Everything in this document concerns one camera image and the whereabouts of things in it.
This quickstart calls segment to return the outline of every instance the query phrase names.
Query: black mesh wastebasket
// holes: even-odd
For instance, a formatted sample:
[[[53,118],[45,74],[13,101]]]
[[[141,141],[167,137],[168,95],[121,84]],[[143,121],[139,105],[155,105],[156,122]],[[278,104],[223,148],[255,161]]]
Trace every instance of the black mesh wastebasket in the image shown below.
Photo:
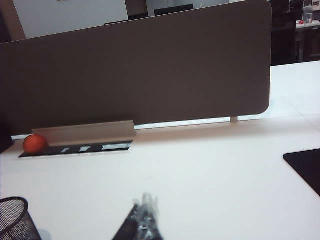
[[[0,200],[0,240],[41,240],[24,198]]]

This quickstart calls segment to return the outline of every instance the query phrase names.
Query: white wall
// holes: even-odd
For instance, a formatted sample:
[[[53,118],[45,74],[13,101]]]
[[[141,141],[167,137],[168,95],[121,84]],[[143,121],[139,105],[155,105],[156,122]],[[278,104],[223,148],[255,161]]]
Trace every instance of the white wall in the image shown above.
[[[241,1],[245,1],[245,0],[229,0],[230,3],[235,3],[235,2],[241,2]]]
[[[13,0],[27,38],[128,19],[125,0]]]
[[[228,4],[230,1],[229,0],[201,0],[202,2],[202,7],[210,7],[210,6],[215,6],[215,5],[221,5],[221,4]]]

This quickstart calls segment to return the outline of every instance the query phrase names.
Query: black object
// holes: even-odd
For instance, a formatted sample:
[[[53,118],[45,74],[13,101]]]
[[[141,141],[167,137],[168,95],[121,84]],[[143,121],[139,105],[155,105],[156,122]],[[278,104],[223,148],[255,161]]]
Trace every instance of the black object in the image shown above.
[[[313,20],[313,21],[320,20],[320,10],[313,11],[312,20]]]
[[[296,18],[292,12],[272,15],[271,66],[297,63]]]
[[[145,12],[145,13],[141,13],[141,14],[128,16],[128,20],[145,19],[148,17],[149,17],[148,13]]]
[[[0,154],[10,148],[14,142],[12,141],[11,134],[3,122],[0,122]]]
[[[19,158],[51,156],[51,155],[67,155],[67,154],[87,154],[110,151],[125,151],[129,150],[132,141],[93,143],[82,145],[67,145],[67,146],[50,146],[43,152],[39,153],[22,153]]]
[[[283,14],[289,11],[289,0],[271,0],[272,14]]]
[[[138,228],[136,221],[137,210],[138,205],[135,204],[113,240],[132,240],[135,237]]]
[[[24,198],[8,197],[0,200],[0,239],[41,240]]]
[[[178,13],[178,12],[192,10],[192,9],[194,9],[193,4],[182,5],[182,6],[173,6],[173,7],[155,9],[154,15],[159,16],[159,15],[164,15],[164,14],[173,14],[173,13]]]
[[[320,28],[309,27],[304,31],[303,62],[320,60]]]
[[[306,6],[312,5],[312,2],[313,2],[313,0],[304,0],[303,6],[306,7]]]
[[[107,22],[107,23],[104,23],[103,25],[117,24],[117,23],[122,23],[122,22],[127,22],[127,21],[128,21],[128,20],[113,21],[113,22]]]
[[[287,153],[283,158],[320,196],[320,149]]]
[[[290,12],[294,14],[296,21],[302,20],[304,0],[290,1]]]

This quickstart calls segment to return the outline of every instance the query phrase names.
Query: white table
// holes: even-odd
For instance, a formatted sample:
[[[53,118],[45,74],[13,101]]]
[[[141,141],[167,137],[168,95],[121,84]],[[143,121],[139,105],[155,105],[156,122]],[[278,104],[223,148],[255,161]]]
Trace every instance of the white table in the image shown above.
[[[311,24],[299,24],[299,21],[296,21],[296,25],[295,25],[295,29],[298,31],[306,28],[314,28],[314,27],[320,27],[319,20],[314,20]]]
[[[320,197],[283,160],[320,148],[319,68],[272,67],[270,108],[240,118],[256,120],[139,126],[127,152],[21,159],[17,141],[1,197],[28,200],[43,240],[112,239],[143,192],[158,196],[167,240],[319,240]]]

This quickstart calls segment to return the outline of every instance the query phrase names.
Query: black mouse pad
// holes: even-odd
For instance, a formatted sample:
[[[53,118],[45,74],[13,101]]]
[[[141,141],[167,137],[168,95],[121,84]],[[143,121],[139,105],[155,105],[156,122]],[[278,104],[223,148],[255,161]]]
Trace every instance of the black mouse pad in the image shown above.
[[[320,149],[287,153],[283,159],[320,196]]]

